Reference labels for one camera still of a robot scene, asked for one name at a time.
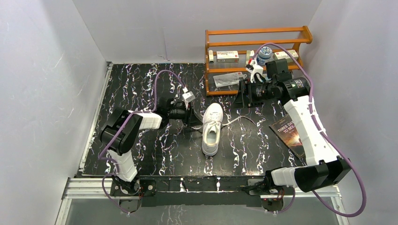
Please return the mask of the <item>white sneaker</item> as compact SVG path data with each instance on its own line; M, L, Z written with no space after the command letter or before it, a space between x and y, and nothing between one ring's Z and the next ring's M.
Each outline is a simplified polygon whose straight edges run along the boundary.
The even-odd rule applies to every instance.
M212 103L202 119L202 151L207 156L214 156L218 151L221 136L223 110L219 103Z

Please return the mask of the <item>white shoelace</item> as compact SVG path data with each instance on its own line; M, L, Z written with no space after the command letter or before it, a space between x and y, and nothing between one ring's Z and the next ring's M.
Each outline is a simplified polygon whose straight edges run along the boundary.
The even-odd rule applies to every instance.
M235 119L233 119L233 120L231 120L231 121L229 121L229 122L227 122L227 123L221 123L221 128L223 128L223 127L226 127L226 126L229 126L230 124L232 124L232 123L234 123L234 122L236 122L236 121L238 121L238 120L242 120L242 119L246 119L246 120L248 120L249 122L251 122L251 123L253 123L254 125L256 125L256 123L252 120L252 119L250 119L249 117L246 117L246 116L238 116L237 118L235 118ZM189 127L190 129L192 129L192 130L194 130L194 131L201 131L202 130L202 128L203 128L203 125L201 125L201 126L197 126L197 127Z

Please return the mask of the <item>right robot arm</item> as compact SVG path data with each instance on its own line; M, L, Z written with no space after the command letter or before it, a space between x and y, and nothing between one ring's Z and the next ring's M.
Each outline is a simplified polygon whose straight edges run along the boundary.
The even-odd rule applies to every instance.
M232 107L259 107L266 100L280 100L298 132L306 157L306 166L266 171L264 180L255 187L277 194L283 186L309 192L337 184L351 168L321 134L324 128L315 113L310 82L303 77L293 78L285 59L266 63L267 81L262 78L263 67L255 60L249 60L245 68L251 77L239 80Z

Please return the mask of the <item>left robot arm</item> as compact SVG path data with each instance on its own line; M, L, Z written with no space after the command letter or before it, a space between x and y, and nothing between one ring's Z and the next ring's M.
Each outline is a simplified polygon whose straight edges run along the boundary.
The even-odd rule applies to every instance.
M142 130L158 130L170 120L180 120L186 127L203 125L191 103L176 98L161 98L152 111L130 111L116 108L100 132L100 141L105 144L99 159L110 160L116 166L115 177L122 180L122 189L129 195L140 190L140 182L132 158L131 149Z

